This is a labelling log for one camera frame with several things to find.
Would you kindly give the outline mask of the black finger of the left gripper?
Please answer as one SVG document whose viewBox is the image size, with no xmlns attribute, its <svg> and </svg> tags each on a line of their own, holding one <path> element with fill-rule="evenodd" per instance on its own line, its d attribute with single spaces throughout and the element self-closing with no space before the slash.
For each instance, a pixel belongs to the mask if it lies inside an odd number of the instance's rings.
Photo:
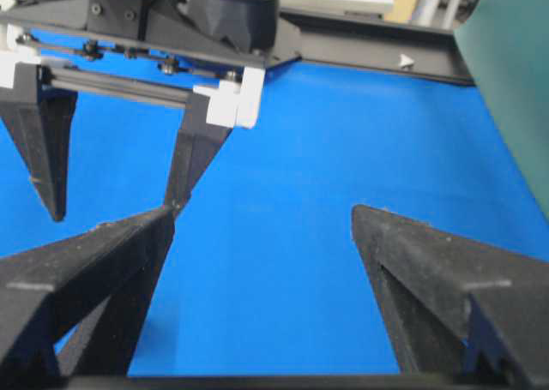
<svg viewBox="0 0 549 390">
<path fill-rule="evenodd" d="M 12 88 L 1 89 L 1 120 L 51 216 L 66 214 L 69 138 L 78 94 L 48 87 L 38 64 L 18 63 Z"/>
</svg>

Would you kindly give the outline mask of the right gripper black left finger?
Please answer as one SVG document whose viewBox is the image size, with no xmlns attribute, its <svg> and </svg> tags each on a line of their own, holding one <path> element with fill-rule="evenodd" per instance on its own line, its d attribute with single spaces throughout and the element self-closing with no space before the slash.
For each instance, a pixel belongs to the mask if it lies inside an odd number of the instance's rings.
<svg viewBox="0 0 549 390">
<path fill-rule="evenodd" d="M 2 258 L 2 381 L 126 375 L 174 222 L 159 207 Z"/>
</svg>

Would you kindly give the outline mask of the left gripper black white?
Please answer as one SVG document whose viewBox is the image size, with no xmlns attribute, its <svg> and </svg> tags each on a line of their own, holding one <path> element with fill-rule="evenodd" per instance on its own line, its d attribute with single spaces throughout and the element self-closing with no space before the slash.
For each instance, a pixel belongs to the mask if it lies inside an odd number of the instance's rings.
<svg viewBox="0 0 549 390">
<path fill-rule="evenodd" d="M 1 0 L 1 21 L 237 73 L 235 81 L 197 87 L 185 106 L 164 197 L 175 213 L 231 128 L 256 125 L 268 70 L 300 55 L 300 31 L 281 17 L 281 0 Z"/>
</svg>

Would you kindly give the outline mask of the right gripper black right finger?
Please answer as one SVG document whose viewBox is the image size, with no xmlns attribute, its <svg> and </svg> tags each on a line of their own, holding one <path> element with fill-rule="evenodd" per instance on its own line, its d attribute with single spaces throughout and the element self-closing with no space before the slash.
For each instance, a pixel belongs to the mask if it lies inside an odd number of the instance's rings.
<svg viewBox="0 0 549 390">
<path fill-rule="evenodd" d="M 548 382 L 548 265 L 357 205 L 353 241 L 403 373 Z"/>
</svg>

